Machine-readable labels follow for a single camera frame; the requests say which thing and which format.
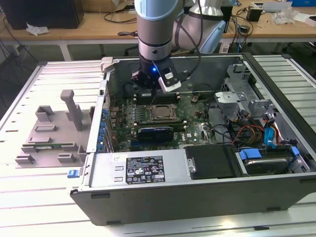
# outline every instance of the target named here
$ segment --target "desk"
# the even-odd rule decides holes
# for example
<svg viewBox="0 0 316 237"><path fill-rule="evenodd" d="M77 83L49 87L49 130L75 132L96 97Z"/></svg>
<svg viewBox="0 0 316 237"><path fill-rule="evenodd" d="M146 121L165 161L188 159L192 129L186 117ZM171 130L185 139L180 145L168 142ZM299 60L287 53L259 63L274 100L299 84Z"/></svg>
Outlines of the desk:
<svg viewBox="0 0 316 237"><path fill-rule="evenodd" d="M233 14L244 7L250 5L252 0L241 0L242 6L233 8ZM294 7L301 13L316 14L316 7ZM247 12L240 16L246 18ZM314 42L316 41L316 27L311 27L303 22L296 21L295 24L277 25L272 21L272 13L265 13L261 15L259 22L252 22L253 33L247 38L247 42ZM238 23L249 25L246 21L238 19ZM227 53L228 47L235 35L235 28L233 24L229 25L227 33L223 34L221 40L222 53Z"/></svg>
<svg viewBox="0 0 316 237"><path fill-rule="evenodd" d="M251 0L241 0L242 6L234 7L233 13L239 9L249 6ZM316 7L295 7L302 13L316 14ZM113 16L113 20L123 21L135 17L134 13L118 13ZM247 42L309 42L316 41L316 28L313 28L302 22L295 24L276 25L272 21L272 14L266 13L260 17L259 22L253 23L254 30ZM0 39L6 45L16 45L17 42L4 28L0 20ZM58 45L63 53L65 61L72 59L68 50L71 44L114 44L114 43L138 43L138 39L125 36L117 36L118 32L132 32L137 30L137 24L115 24L106 22L103 15L99 13L85 13L82 23L77 29L49 29L50 33L41 36L30 35L25 30L11 30L12 34L23 45ZM235 29L232 24L228 32L223 34L221 39L220 52L226 53L230 43L235 35Z"/></svg>

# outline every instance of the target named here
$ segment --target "slatted aluminum table surface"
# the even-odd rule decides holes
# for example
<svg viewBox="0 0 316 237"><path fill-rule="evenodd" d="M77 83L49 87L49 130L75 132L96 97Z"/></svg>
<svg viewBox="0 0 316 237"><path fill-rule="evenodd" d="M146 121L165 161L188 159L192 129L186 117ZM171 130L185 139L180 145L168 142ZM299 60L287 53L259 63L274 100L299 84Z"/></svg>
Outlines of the slatted aluminum table surface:
<svg viewBox="0 0 316 237"><path fill-rule="evenodd" d="M306 72L280 56L256 59L315 128L312 118L316 116L313 108L316 89ZM89 221L68 194L71 187L78 185L77 179L67 178L71 168L16 169L14 159L37 120L34 113L38 105L50 104L54 111L65 111L66 105L59 95L62 89L73 89L75 102L81 109L89 109L96 102L101 80L100 61L53 62L38 66L1 120L1 237L316 236L316 193L287 211L99 227ZM289 89L286 82L294 81L295 88Z"/></svg>

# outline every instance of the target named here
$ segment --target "power supply label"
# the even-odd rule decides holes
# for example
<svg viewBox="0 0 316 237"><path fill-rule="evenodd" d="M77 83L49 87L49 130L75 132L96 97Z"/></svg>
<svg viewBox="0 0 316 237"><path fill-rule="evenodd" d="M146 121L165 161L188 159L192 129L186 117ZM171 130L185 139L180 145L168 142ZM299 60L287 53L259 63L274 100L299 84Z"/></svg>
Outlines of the power supply label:
<svg viewBox="0 0 316 237"><path fill-rule="evenodd" d="M146 184L165 181L162 156L126 159L127 184Z"/></svg>

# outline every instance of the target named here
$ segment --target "floor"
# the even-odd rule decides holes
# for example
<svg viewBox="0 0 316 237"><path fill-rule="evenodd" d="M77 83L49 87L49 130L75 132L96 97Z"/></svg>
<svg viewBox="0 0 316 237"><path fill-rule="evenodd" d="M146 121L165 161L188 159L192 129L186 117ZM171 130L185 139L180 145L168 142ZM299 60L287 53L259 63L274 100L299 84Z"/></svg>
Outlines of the floor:
<svg viewBox="0 0 316 237"><path fill-rule="evenodd" d="M277 54L282 54L281 48L286 44L283 43ZM107 56L123 56L124 50L131 47L130 44L105 45ZM274 49L273 43L253 43L244 49L253 55L270 55ZM62 53L58 46L31 46L29 51L39 61L63 61ZM98 60L101 59L100 48L98 45L71 45L70 51L74 60ZM234 46L231 52L237 52ZM133 50L130 55L137 55L138 51ZM307 72L311 75L316 70L316 56L313 56L313 50L302 43L293 43L287 50ZM11 105L24 83L28 80L32 70L36 67L37 62L21 48L19 57L8 56L0 65L0 119L5 114L7 108Z"/></svg>

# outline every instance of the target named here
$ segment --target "blue connector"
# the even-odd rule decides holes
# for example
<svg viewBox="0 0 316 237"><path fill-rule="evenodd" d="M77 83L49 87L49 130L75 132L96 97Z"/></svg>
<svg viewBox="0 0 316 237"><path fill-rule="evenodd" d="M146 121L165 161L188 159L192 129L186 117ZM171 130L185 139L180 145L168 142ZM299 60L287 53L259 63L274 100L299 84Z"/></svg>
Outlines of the blue connector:
<svg viewBox="0 0 316 237"><path fill-rule="evenodd" d="M300 154L300 151L297 149L297 147L292 147L292 152L295 157L298 157Z"/></svg>
<svg viewBox="0 0 316 237"><path fill-rule="evenodd" d="M103 146L101 145L101 144L97 144L97 149L100 149L100 150L102 150L103 149Z"/></svg>
<svg viewBox="0 0 316 237"><path fill-rule="evenodd" d="M98 142L103 142L103 137L102 136L98 136Z"/></svg>
<svg viewBox="0 0 316 237"><path fill-rule="evenodd" d="M101 128L105 128L105 127L106 127L105 122L100 122L100 127L101 127Z"/></svg>
<svg viewBox="0 0 316 237"><path fill-rule="evenodd" d="M104 135L105 130L104 130L103 128L100 128L100 129L99 129L99 133L100 133L101 135Z"/></svg>
<svg viewBox="0 0 316 237"><path fill-rule="evenodd" d="M239 152L240 158L242 160L244 159L259 159L261 158L261 154L258 149L243 149L241 152Z"/></svg>
<svg viewBox="0 0 316 237"><path fill-rule="evenodd" d="M102 118L105 119L108 116L109 112L106 109L102 110Z"/></svg>
<svg viewBox="0 0 316 237"><path fill-rule="evenodd" d="M271 146L272 148L276 148L275 144L273 144L273 138L275 136L275 131L271 127L267 127L265 129L265 144L266 146Z"/></svg>
<svg viewBox="0 0 316 237"><path fill-rule="evenodd" d="M73 178L79 178L79 177L80 177L79 170L71 169L68 171L67 178L73 179Z"/></svg>

